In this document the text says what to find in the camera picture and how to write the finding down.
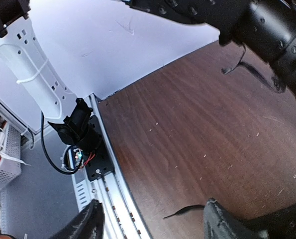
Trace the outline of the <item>front aluminium rail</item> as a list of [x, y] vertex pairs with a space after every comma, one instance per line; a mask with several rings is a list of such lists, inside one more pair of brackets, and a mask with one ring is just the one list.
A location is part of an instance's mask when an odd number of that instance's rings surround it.
[[104, 239], [151, 239], [152, 236], [146, 226], [131, 192], [125, 182], [117, 158], [110, 143], [99, 112], [99, 99], [91, 94], [85, 98], [86, 103], [92, 106], [93, 116], [98, 120], [108, 159], [114, 170], [103, 173], [98, 170], [99, 178], [90, 181], [86, 169], [72, 176], [78, 210], [81, 211], [92, 199], [102, 203], [105, 215]]

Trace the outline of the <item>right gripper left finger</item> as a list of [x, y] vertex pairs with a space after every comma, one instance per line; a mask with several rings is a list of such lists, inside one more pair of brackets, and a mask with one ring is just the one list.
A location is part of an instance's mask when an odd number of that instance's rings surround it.
[[105, 215], [103, 205], [91, 200], [64, 228], [51, 239], [102, 239]]

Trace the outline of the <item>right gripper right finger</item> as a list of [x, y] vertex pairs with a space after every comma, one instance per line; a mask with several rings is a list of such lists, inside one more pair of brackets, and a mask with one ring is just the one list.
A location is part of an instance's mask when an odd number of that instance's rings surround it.
[[266, 239], [267, 231], [251, 231], [232, 216], [216, 199], [210, 198], [203, 210], [205, 239]]

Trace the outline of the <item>white plastic basket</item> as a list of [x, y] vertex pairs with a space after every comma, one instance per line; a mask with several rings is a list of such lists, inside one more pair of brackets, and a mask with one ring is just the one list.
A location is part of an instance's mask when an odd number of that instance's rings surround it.
[[[20, 159], [20, 133], [9, 123], [6, 123], [3, 130], [6, 136], [2, 153]], [[2, 157], [0, 161], [0, 191], [20, 174], [21, 166], [19, 162]]]

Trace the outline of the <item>black sneaker shoe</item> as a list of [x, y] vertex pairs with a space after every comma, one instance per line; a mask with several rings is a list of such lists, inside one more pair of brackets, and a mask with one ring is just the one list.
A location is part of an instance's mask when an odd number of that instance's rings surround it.
[[296, 239], [296, 204], [243, 223], [252, 231], [266, 231], [270, 239]]

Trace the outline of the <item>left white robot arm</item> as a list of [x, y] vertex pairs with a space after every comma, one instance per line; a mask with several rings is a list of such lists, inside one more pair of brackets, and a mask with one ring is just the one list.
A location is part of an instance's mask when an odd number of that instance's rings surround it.
[[[177, 23], [209, 24], [219, 44], [251, 49], [271, 67], [271, 90], [296, 99], [296, 0], [127, 0], [132, 9]], [[95, 151], [101, 137], [92, 109], [61, 81], [35, 36], [27, 0], [0, 0], [0, 58], [67, 145]]]

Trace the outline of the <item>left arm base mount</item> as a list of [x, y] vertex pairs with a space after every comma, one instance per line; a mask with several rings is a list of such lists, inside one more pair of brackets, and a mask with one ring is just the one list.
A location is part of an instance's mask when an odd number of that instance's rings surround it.
[[108, 154], [98, 118], [96, 116], [91, 116], [90, 124], [99, 134], [101, 139], [100, 146], [98, 146], [95, 150], [95, 157], [86, 166], [88, 180], [92, 182], [111, 172], [114, 172], [114, 165], [112, 163], [111, 157]]

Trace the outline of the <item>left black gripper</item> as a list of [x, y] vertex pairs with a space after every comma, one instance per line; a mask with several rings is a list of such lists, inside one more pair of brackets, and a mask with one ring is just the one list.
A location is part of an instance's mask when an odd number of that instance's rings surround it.
[[296, 11], [281, 0], [126, 0], [135, 10], [182, 24], [207, 23], [219, 43], [244, 44], [296, 98]]

